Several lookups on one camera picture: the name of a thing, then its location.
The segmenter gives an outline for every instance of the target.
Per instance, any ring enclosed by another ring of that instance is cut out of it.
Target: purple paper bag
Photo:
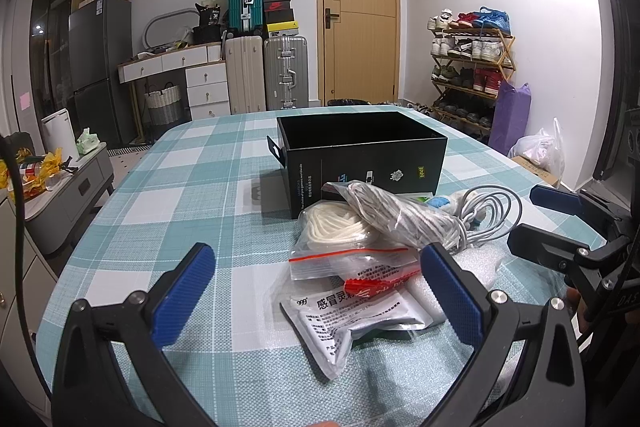
[[[509,149],[524,136],[530,106],[529,84],[513,87],[508,82],[501,82],[498,100],[495,103],[489,147],[507,156]]]

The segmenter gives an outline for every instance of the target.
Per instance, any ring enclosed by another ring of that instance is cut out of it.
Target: red sneaker
[[[474,71],[474,89],[476,91],[484,91],[485,77],[486,77],[485,70]]]
[[[500,74],[499,71],[487,71],[486,84],[484,85],[484,92],[488,92],[490,94],[494,94],[495,96],[498,96],[501,82],[502,82],[502,75]]]
[[[478,19],[478,16],[474,12],[459,13],[458,20],[456,21],[458,28],[473,28],[473,21]]]

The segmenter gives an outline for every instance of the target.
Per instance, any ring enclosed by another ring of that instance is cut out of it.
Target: checkered tablecloth
[[[37,356],[49,384],[71,303],[121,302],[177,266],[197,241],[217,257],[214,279],[167,359],[221,426],[293,427],[334,420],[349,426],[415,426],[452,384],[470,351],[448,323],[410,341],[355,347],[342,375],[327,381],[283,315],[287,259],[299,231],[289,219],[279,163],[266,136],[276,117],[401,110],[448,137],[438,194],[502,184],[524,201],[523,221],[596,247],[602,238],[575,217],[536,208],[533,174],[476,140],[418,112],[392,106],[310,108],[198,120],[167,132],[129,173],[71,256],[38,330]],[[506,250],[504,240],[502,247]],[[496,287],[544,303],[559,278],[510,254]],[[115,346],[141,410],[157,416]]]

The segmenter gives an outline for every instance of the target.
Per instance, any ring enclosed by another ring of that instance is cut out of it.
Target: black wire
[[[634,238],[633,243],[626,251],[627,256],[626,256],[625,265],[622,267],[622,272],[620,272],[620,276],[616,281],[616,285],[613,287],[613,290],[611,291],[609,297],[604,302],[602,309],[598,312],[595,318],[590,322],[589,326],[587,327],[587,330],[583,334],[581,334],[580,337],[578,338],[578,347],[584,344],[584,342],[589,338],[591,333],[593,333],[596,327],[607,316],[613,304],[615,304],[615,302],[618,300],[618,296],[622,291],[622,285],[625,283],[626,278],[628,277],[629,272],[631,271],[631,264],[636,258],[636,255],[638,255],[639,248],[640,248],[640,227],[636,230],[636,237]]]
[[[31,365],[36,372],[38,380],[42,388],[44,389],[47,398],[51,400],[51,391],[47,385],[47,381],[44,379],[44,375],[40,370],[38,359],[36,359],[36,352],[31,344],[31,335],[29,335],[29,328],[27,326],[27,317],[24,313],[24,293],[22,289],[22,263],[24,258],[24,193],[22,191],[22,180],[20,179],[20,169],[15,161],[14,154],[9,150],[9,145],[0,134],[0,158],[4,160],[4,163],[9,171],[9,177],[14,186],[15,196],[15,302],[18,309],[18,321],[20,322],[20,329],[22,330],[22,339],[27,347],[29,358],[31,359]]]

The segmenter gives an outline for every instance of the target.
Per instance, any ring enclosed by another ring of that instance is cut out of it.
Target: screw
[[[146,293],[143,291],[137,291],[137,292],[133,292],[131,295],[129,295],[129,297],[127,298],[127,300],[131,303],[131,304],[142,304],[146,299]]]
[[[89,304],[89,302],[87,302],[85,299],[78,299],[73,304],[71,304],[71,309],[75,312],[81,312],[86,308],[87,304]]]
[[[494,290],[491,292],[491,300],[496,304],[504,304],[507,302],[507,294],[502,290]]]
[[[551,299],[551,307],[555,310],[564,310],[564,302],[559,297],[554,297]]]

